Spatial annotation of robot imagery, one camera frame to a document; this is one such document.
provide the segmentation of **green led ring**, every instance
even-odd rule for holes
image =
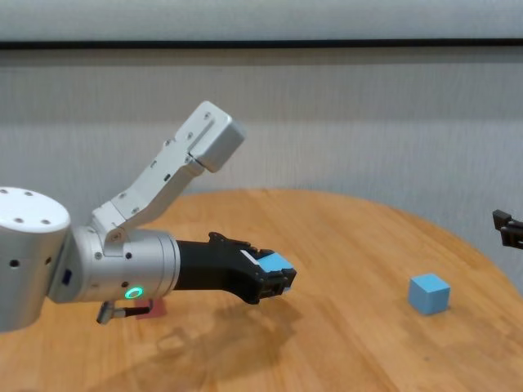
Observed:
[[[129,290],[127,290],[125,292],[125,297],[128,300],[133,300],[133,299],[138,298],[139,296],[141,296],[143,293],[144,293],[144,289],[143,288],[141,288],[141,287],[133,287],[133,288],[130,288]]]

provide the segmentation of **red object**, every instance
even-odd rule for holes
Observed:
[[[135,300],[135,306],[149,306],[148,300]],[[165,309],[165,301],[160,298],[159,300],[153,301],[153,309],[148,314],[139,314],[136,316],[137,319],[157,319],[158,317],[163,317],[167,314],[167,309]]]

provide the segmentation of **wooden tabletop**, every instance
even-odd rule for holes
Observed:
[[[180,198],[149,228],[274,249],[297,268],[293,289],[260,305],[173,292],[167,315],[106,326],[99,304],[47,301],[36,324],[0,336],[2,392],[523,390],[516,289],[429,222],[336,194],[253,190]],[[427,272],[452,290],[432,316],[407,301]]]

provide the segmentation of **dark trim line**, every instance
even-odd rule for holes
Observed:
[[[329,47],[523,47],[523,38],[340,39],[283,41],[0,42],[0,50],[49,49],[273,49]]]

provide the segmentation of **robotic arm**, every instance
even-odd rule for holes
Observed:
[[[504,247],[523,249],[523,222],[515,220],[512,215],[495,210],[492,212],[494,228],[501,235],[501,244]]]
[[[98,323],[148,313],[115,301],[173,290],[223,290],[249,304],[287,291],[296,270],[272,250],[211,232],[206,243],[177,241],[138,226],[161,216],[205,169],[217,172],[244,141],[239,124],[210,102],[186,120],[136,181],[71,228],[45,195],[0,189],[0,332],[34,323],[55,303],[99,301]]]

